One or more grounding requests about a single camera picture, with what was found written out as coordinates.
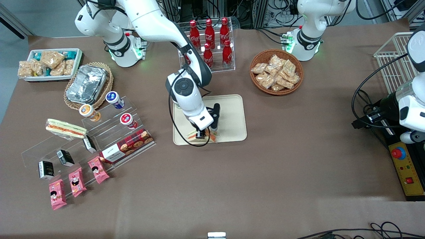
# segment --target aluminum foil container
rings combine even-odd
[[[102,91],[107,76],[108,73],[103,68],[90,65],[81,66],[74,82],[66,91],[66,97],[69,101],[76,103],[94,103]]]

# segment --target woven bowl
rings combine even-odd
[[[261,86],[258,81],[256,80],[255,76],[256,74],[254,74],[251,69],[254,68],[255,65],[257,65],[258,63],[269,63],[270,59],[272,58],[272,56],[276,54],[279,58],[281,59],[285,59],[285,60],[290,60],[295,66],[295,72],[298,73],[298,76],[300,77],[300,81],[294,85],[294,88],[292,89],[283,89],[281,91],[272,91],[269,89],[264,88],[263,86]],[[268,49],[265,51],[262,51],[260,53],[258,53],[254,59],[251,62],[251,67],[249,68],[249,74],[251,76],[251,80],[252,82],[262,91],[272,94],[272,95],[284,95],[284,94],[289,94],[293,91],[295,91],[296,89],[298,89],[298,87],[300,87],[303,78],[304,78],[304,71],[303,71],[303,66],[301,65],[300,61],[294,57],[293,55],[287,53],[284,50],[280,50],[280,49]]]
[[[92,63],[88,63],[87,65],[100,67],[100,68],[105,69],[108,72],[108,77],[106,78],[105,84],[103,85],[103,89],[102,89],[102,92],[99,96],[99,99],[92,105],[93,108],[97,109],[105,101],[106,94],[112,90],[113,75],[112,75],[111,69],[106,64],[103,64],[103,63],[100,63],[100,62],[92,62]],[[74,110],[79,110],[79,108],[82,106],[82,104],[69,101],[68,98],[66,98],[66,91],[72,85],[72,82],[74,82],[77,74],[78,74],[78,71],[74,74],[74,76],[69,81],[68,85],[65,88],[65,92],[63,94],[63,99],[64,99],[66,105],[69,106],[71,109],[74,109]]]

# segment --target coca-cola bottle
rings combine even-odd
[[[211,68],[214,64],[214,62],[212,61],[213,55],[212,55],[212,52],[211,52],[211,48],[210,48],[210,45],[208,43],[205,43],[204,47],[205,47],[204,62]]]
[[[232,66],[232,49],[230,48],[230,41],[224,41],[223,48],[223,67],[230,68]]]
[[[227,17],[221,19],[221,28],[220,28],[220,46],[223,49],[224,42],[229,39],[229,26],[227,25],[229,20]]]
[[[207,28],[205,29],[205,41],[210,45],[211,49],[215,49],[215,34],[214,29],[211,26],[213,23],[213,20],[208,18],[206,20]]]
[[[195,20],[190,21],[190,41],[195,46],[195,48],[200,51],[201,50],[201,41],[199,39],[199,31],[196,28]]]

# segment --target bottle cap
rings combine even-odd
[[[123,125],[131,125],[133,123],[133,116],[129,113],[124,113],[119,120]]]
[[[93,111],[93,107],[89,104],[82,105],[79,110],[80,114],[84,117],[90,116],[93,114]]]
[[[110,91],[106,94],[105,100],[110,104],[115,104],[119,100],[119,95],[116,91]]]

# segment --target yellow control panel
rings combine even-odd
[[[406,196],[424,195],[418,174],[403,142],[388,146],[397,174]]]

